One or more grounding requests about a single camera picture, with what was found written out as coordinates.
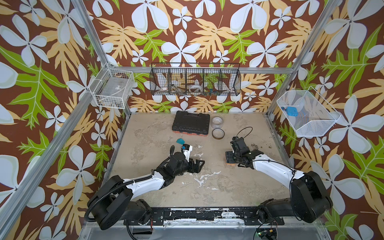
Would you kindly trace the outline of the teal block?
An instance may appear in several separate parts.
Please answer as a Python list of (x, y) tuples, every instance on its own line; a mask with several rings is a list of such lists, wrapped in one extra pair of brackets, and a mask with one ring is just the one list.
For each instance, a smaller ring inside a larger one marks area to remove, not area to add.
[(179, 138), (179, 139), (177, 139), (177, 143), (181, 144), (181, 145), (184, 145), (185, 141), (182, 138)]

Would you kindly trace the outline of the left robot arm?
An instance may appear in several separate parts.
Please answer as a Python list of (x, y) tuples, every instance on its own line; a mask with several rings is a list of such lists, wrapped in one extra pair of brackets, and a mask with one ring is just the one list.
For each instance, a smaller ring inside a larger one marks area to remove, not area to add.
[(136, 179), (111, 177), (89, 200), (86, 222), (96, 222), (106, 230), (118, 221), (148, 222), (151, 207), (144, 200), (132, 199), (148, 192), (161, 190), (184, 173), (200, 173), (204, 160), (193, 160), (184, 151), (170, 154), (149, 175)]

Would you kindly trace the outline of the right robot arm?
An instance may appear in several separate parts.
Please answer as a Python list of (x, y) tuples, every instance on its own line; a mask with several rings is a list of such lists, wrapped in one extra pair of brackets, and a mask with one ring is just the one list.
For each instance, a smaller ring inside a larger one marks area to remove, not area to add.
[(330, 194), (317, 173), (295, 170), (259, 150), (251, 151), (243, 137), (233, 137), (230, 144), (233, 150), (226, 152), (228, 163), (264, 173), (289, 190), (288, 198), (269, 199), (258, 206), (261, 223), (269, 224), (280, 217), (312, 223), (333, 207)]

